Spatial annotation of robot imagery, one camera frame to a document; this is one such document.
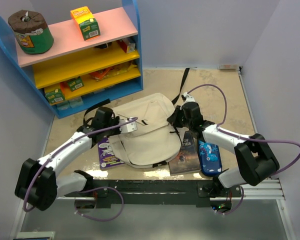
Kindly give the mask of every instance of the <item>orange box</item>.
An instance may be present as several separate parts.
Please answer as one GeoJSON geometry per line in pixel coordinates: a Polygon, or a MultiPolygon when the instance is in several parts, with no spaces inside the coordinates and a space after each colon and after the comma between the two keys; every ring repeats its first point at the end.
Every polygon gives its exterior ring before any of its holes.
{"type": "Polygon", "coordinates": [[[100,36],[98,22],[87,6],[71,10],[70,14],[85,41],[100,36]]]}

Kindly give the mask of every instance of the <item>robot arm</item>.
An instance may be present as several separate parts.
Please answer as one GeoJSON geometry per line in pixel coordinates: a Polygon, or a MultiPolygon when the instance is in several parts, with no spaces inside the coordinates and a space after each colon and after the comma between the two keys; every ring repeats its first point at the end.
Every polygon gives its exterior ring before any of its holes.
{"type": "Polygon", "coordinates": [[[279,170],[280,165],[269,145],[253,141],[264,140],[262,135],[241,135],[221,128],[214,122],[204,120],[198,103],[191,95],[184,93],[182,99],[183,105],[177,106],[167,121],[176,128],[187,127],[194,138],[218,145],[236,156],[238,167],[216,177],[216,188],[228,189],[245,183],[256,186],[279,170]]]}
{"type": "Polygon", "coordinates": [[[28,203],[41,211],[50,207],[57,197],[92,189],[93,177],[84,171],[76,170],[70,175],[57,177],[67,165],[95,146],[103,137],[130,133],[135,130],[137,130],[135,122],[131,122],[129,119],[120,119],[118,116],[114,117],[112,109],[100,107],[91,124],[80,126],[77,132],[56,150],[38,160],[29,158],[23,163],[14,194],[24,200],[31,181],[43,166],[39,177],[30,187],[27,198],[28,203]],[[120,128],[112,128],[119,124],[122,125],[120,128]],[[109,130],[89,134],[105,128],[109,130]]]}
{"type": "MultiPolygon", "coordinates": [[[[256,186],[280,168],[267,143],[251,142],[234,137],[239,134],[222,129],[214,122],[204,120],[199,105],[192,96],[185,93],[182,99],[184,104],[177,106],[167,121],[176,128],[187,127],[196,139],[216,144],[236,156],[238,167],[226,170],[213,179],[212,190],[216,195],[219,191],[238,184],[248,183],[256,186]]],[[[26,160],[19,174],[15,195],[44,211],[51,206],[56,197],[93,189],[93,177],[83,171],[76,170],[71,175],[57,177],[68,164],[95,146],[104,136],[137,130],[135,122],[113,115],[110,108],[98,108],[91,124],[83,124],[63,145],[37,161],[30,158],[26,160]],[[118,124],[125,125],[120,128],[113,127],[118,124]],[[39,172],[39,177],[34,179],[40,169],[42,171],[39,172]]],[[[241,135],[241,137],[264,139],[260,134],[241,135]]]]}

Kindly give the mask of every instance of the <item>green can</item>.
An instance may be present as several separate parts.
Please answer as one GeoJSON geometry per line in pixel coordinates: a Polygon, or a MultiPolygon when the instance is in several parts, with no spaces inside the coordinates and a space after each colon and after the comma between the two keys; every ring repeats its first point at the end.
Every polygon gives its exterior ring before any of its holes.
{"type": "Polygon", "coordinates": [[[54,44],[48,24],[38,12],[18,11],[9,17],[8,24],[26,54],[43,54],[54,44]]]}

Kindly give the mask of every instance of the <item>beige bag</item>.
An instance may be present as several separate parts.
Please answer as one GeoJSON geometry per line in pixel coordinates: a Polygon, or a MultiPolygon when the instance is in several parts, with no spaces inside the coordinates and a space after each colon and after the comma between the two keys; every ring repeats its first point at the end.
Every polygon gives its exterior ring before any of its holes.
{"type": "Polygon", "coordinates": [[[137,130],[109,137],[114,155],[135,168],[154,168],[175,158],[185,131],[167,122],[175,111],[172,102],[155,93],[113,108],[117,116],[138,117],[137,130]]]}

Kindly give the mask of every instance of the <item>yellow shelf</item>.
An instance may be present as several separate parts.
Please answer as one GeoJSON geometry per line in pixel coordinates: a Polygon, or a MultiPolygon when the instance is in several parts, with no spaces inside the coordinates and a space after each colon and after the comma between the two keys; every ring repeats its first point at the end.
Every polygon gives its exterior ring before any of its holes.
{"type": "Polygon", "coordinates": [[[38,89],[140,57],[137,50],[125,53],[116,41],[107,49],[88,48],[33,65],[38,89]]]}
{"type": "Polygon", "coordinates": [[[140,71],[137,67],[131,69],[128,72],[125,72],[123,74],[113,76],[111,78],[107,78],[101,81],[96,81],[93,77],[91,77],[89,74],[81,76],[84,86],[75,90],[71,91],[70,88],[66,87],[63,91],[65,100],[74,99],[89,93],[92,93],[94,91],[104,89],[107,87],[110,87],[115,84],[119,84],[137,77],[140,77],[140,71]]]}

